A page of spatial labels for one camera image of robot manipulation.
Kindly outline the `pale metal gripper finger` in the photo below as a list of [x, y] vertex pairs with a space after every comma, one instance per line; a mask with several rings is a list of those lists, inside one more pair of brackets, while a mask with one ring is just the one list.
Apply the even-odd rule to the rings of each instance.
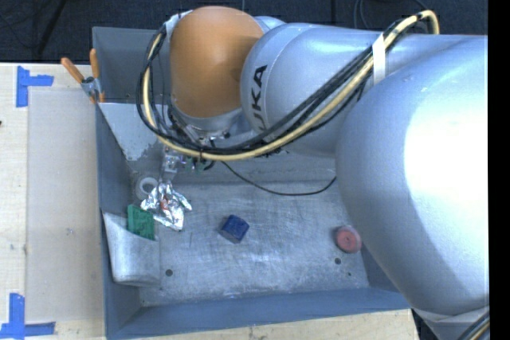
[[164, 153], [159, 170], [159, 184], [169, 185], [179, 171], [179, 156]]

